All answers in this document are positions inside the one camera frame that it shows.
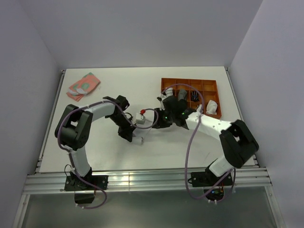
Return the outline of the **white sock with black stripes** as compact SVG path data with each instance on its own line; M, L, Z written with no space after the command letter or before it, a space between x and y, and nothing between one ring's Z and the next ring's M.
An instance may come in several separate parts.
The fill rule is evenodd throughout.
M151 126L154 123L153 120L145 119L144 121L137 121L134 120L133 124L139 127L148 127ZM132 144L136 145L142 145L144 143L144 139L147 136L147 134L150 132L151 128L148 129L139 129L135 128L133 131L133 137L132 137Z

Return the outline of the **black striped sock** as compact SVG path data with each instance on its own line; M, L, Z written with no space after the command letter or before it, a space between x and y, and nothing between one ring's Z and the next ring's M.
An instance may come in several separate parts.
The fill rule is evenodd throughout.
M191 97L191 101L193 101L193 102L199 101L199 95L198 95L197 91L192 91L190 97Z

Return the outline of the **orange compartment tray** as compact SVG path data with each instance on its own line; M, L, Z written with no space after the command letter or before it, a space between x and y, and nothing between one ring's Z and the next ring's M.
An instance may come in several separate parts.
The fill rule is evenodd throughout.
M220 119L222 116L219 95L217 89L217 82L215 80L202 80L202 79L185 79L185 78L162 78L161 79L161 91L164 91L167 87L172 86L174 96L177 97L181 89L187 91L187 106L193 109L199 104L203 104L203 113L210 117ZM197 91L199 95L199 101L191 101L191 92ZM213 100L218 104L217 114L206 114L206 106L209 100Z

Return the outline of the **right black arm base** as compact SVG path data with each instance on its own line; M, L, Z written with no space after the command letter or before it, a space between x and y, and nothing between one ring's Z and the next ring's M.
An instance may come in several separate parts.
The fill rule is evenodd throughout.
M192 187L202 187L204 190L205 198L209 202L219 202L222 201L226 196L232 193L236 181L236 170L233 169L233 174L230 172L224 179L217 184L217 186L212 189L208 194L206 194L209 189L204 189L204 187L212 187L217 181L219 181L224 175L216 177L210 171L199 171L192 172L190 178L187 180L188 184Z

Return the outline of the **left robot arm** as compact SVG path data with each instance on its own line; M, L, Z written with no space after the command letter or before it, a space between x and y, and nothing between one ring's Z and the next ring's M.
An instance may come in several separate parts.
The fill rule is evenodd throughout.
M132 142L135 127L124 111L130 106L126 97L119 95L116 99L104 97L101 102L84 107L68 105L55 129L59 147L68 152L76 185L86 190L92 186L90 176L92 168L88 163L85 144L88 141L92 122L100 118L109 118L118 126L118 135Z

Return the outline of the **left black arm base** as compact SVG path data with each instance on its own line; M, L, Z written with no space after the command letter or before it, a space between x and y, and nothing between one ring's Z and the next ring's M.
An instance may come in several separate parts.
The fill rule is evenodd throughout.
M106 190L108 175L93 175L83 182L75 175L66 177L64 191L74 192L75 203L80 205L91 204L95 199L96 191Z

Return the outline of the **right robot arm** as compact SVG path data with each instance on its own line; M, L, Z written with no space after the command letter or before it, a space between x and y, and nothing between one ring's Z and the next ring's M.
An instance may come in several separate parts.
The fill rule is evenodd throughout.
M155 129L167 128L172 124L187 130L197 131L220 141L223 155L213 161L205 170L206 181L216 185L222 176L233 168L241 168L258 150L259 145L242 120L222 121L187 107L184 99L160 95L161 103L154 116Z

